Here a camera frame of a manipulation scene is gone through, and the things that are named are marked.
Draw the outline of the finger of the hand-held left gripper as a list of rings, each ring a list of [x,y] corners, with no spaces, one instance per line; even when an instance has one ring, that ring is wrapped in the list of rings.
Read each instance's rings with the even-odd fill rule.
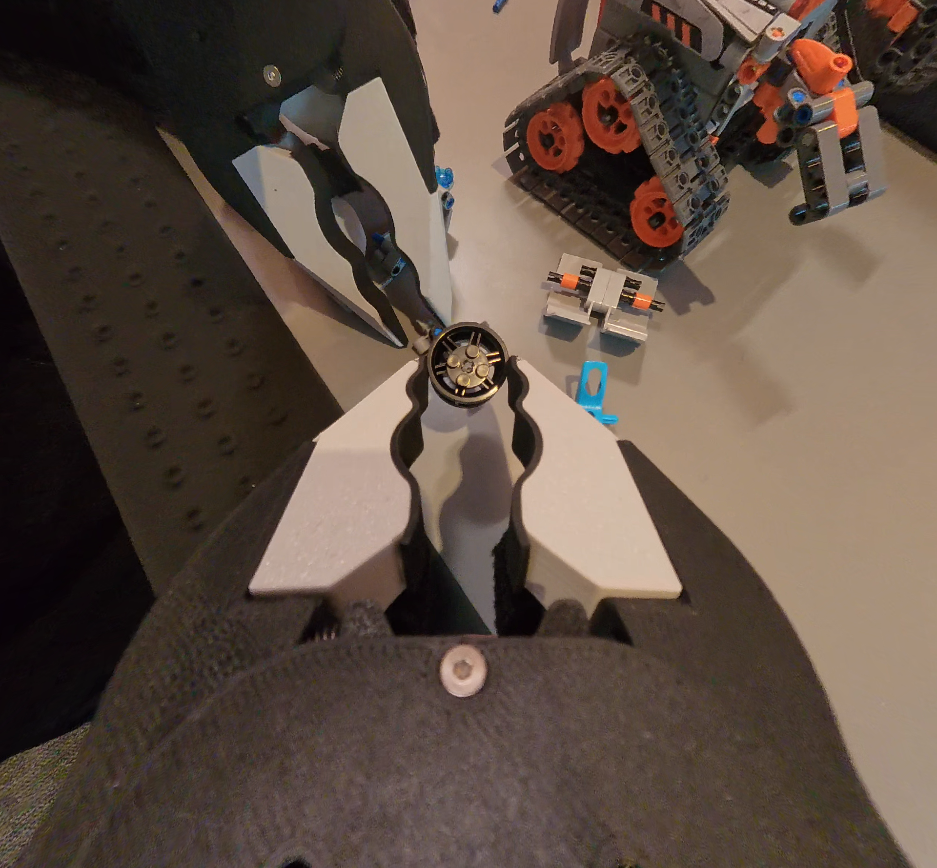
[[[289,255],[347,310],[394,346],[407,336],[387,287],[406,262],[381,195],[338,146],[344,101],[299,93],[282,104],[273,138],[234,161]]]
[[[418,260],[421,267],[429,267],[432,273],[434,294],[451,291],[446,195],[436,187],[428,189],[381,79],[374,79],[347,96],[337,130],[337,151],[358,186],[333,202],[335,219],[346,236],[365,255],[365,232],[358,217],[361,200],[358,177],[362,176],[391,205],[394,217],[412,222],[421,220],[424,231],[431,232],[432,245],[425,245],[427,254]]]

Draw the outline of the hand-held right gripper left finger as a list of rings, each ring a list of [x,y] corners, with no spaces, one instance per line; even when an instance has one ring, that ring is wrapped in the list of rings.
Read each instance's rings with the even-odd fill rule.
[[[393,601],[419,587],[431,554],[410,467],[427,401],[427,364],[410,361],[320,433],[251,595]]]

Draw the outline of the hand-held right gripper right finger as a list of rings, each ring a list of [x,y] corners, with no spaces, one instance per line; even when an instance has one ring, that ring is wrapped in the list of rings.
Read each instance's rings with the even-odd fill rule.
[[[523,465],[511,494],[509,590],[544,607],[677,598],[681,582],[614,434],[525,360],[509,359],[507,382]]]

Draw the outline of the grey curved panel blue stud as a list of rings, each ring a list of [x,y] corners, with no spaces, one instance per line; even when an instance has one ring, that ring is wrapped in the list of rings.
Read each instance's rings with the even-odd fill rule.
[[[371,280],[390,305],[421,331],[436,331],[451,321],[451,291],[434,294],[429,267],[421,267],[431,232],[421,220],[393,216],[391,205],[363,176],[358,217],[365,232],[365,260]]]

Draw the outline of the black toy wheel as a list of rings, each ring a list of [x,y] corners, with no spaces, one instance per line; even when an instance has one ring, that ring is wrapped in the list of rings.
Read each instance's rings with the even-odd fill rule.
[[[475,343],[487,351],[491,371],[488,382],[480,389],[454,389],[443,373],[447,353],[459,345]],[[484,323],[455,323],[445,328],[428,355],[429,382],[437,395],[448,404],[462,409],[475,409],[490,401],[506,382],[509,351],[502,338]]]

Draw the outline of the blue brick separator tool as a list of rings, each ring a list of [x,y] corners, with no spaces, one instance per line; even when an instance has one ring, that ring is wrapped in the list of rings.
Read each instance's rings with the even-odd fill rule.
[[[618,417],[604,409],[608,365],[601,360],[585,361],[579,372],[565,379],[567,393],[575,403],[606,427],[617,424]]]

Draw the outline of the black perforated panel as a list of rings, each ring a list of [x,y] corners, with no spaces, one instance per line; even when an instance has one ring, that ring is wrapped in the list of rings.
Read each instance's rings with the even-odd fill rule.
[[[2,243],[156,593],[342,415],[137,105],[2,56]]]

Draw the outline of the grey panel assembly orange bushes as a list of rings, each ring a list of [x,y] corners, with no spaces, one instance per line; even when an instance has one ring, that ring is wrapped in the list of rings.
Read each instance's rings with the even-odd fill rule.
[[[631,343],[646,342],[653,313],[665,310],[651,276],[571,253],[562,254],[546,284],[546,319],[579,327],[595,324],[601,334]]]

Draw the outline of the grey orange tracked toy robot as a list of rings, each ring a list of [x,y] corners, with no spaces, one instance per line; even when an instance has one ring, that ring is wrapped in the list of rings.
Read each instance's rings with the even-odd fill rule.
[[[657,271],[726,212],[728,171],[796,154],[802,226],[881,196],[873,85],[817,36],[838,0],[558,0],[557,76],[508,116],[529,193]]]

